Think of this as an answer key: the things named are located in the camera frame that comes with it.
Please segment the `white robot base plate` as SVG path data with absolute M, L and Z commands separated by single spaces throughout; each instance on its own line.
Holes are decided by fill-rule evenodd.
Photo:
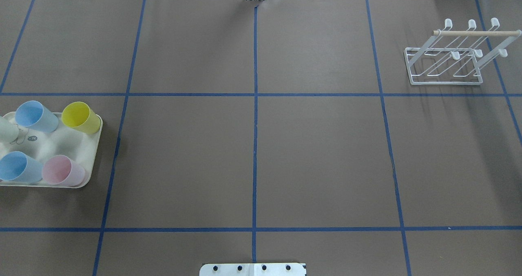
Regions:
M 304 263 L 209 263 L 200 276 L 306 276 Z

